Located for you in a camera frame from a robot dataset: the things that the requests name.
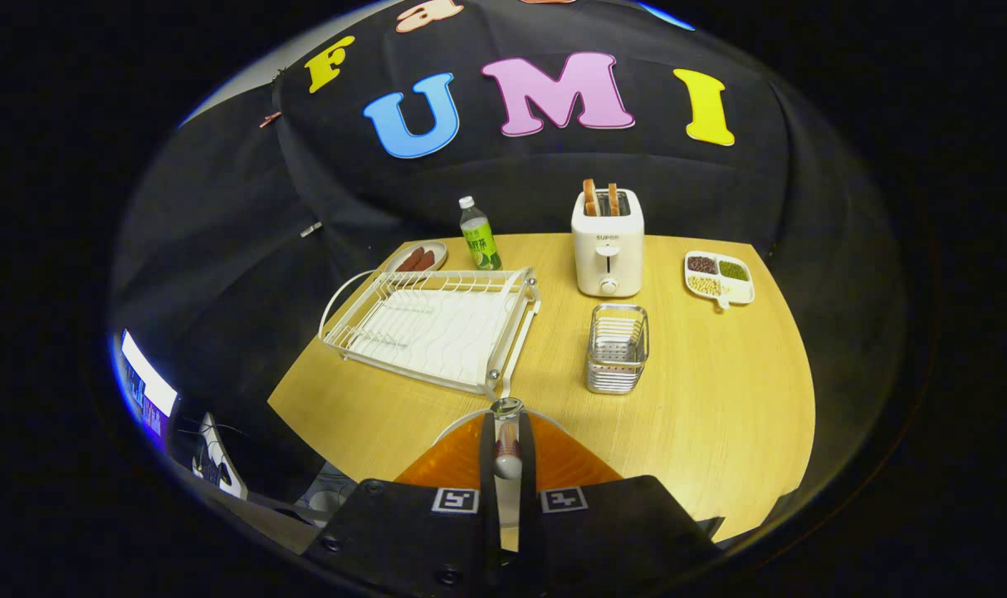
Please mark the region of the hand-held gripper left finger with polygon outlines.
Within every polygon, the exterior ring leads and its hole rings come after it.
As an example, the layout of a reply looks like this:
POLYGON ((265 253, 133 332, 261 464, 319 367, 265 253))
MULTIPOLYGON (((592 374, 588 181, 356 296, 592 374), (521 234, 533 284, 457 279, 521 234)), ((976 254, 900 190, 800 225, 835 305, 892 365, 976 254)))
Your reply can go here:
POLYGON ((501 530, 495 420, 481 417, 472 485, 366 479, 303 556, 359 597, 491 597, 501 530))

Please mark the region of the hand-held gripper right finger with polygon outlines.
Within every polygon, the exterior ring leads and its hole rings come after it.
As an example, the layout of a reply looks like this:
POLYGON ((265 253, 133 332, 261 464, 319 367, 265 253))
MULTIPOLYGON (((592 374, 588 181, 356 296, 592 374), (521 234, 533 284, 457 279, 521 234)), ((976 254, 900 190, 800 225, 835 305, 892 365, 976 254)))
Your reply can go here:
POLYGON ((516 567, 530 593, 665 593, 722 556, 650 474, 538 488, 545 474, 529 414, 519 419, 519 446, 516 567))

